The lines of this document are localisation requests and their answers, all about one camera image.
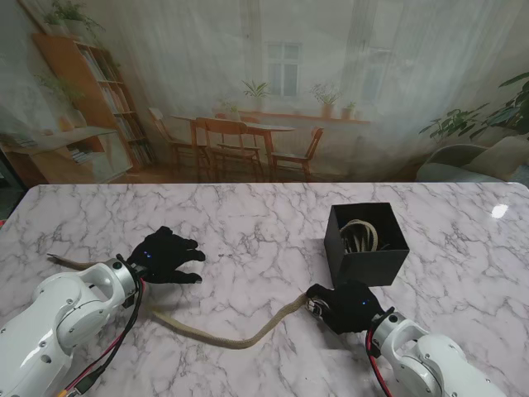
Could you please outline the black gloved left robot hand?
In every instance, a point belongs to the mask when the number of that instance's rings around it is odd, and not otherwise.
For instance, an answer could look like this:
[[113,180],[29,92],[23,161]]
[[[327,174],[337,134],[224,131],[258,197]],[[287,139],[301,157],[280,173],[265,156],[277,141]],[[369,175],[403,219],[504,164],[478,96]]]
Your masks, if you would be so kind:
[[142,278],[151,284],[200,284],[196,273],[184,273],[178,268],[190,261],[204,262],[205,254],[198,243],[175,234],[166,226],[151,233],[133,250],[126,262],[141,266]]

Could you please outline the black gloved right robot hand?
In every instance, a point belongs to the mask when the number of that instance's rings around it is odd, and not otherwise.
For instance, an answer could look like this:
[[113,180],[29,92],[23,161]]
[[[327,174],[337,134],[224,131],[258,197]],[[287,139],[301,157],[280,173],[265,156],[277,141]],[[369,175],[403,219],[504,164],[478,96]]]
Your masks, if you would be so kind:
[[312,302],[312,314],[338,335],[367,332],[394,312],[394,307],[383,310],[369,287],[357,280],[335,289],[314,284],[306,296]]

